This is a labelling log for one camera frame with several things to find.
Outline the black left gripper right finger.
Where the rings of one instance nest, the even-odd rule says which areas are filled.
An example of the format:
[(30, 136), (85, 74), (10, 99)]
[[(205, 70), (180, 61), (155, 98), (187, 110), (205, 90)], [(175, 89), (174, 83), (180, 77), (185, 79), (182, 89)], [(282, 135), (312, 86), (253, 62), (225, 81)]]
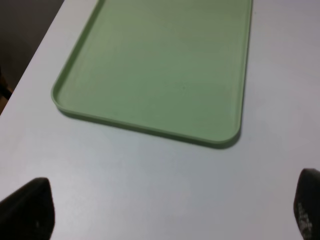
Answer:
[(294, 217), (304, 240), (320, 238), (320, 171), (304, 168), (298, 178), (294, 202)]

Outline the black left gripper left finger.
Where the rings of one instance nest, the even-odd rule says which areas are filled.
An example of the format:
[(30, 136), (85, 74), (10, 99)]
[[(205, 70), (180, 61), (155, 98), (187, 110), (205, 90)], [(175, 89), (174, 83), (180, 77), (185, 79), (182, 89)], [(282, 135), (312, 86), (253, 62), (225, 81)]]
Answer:
[(0, 201), (2, 240), (49, 240), (55, 227), (50, 181), (37, 177)]

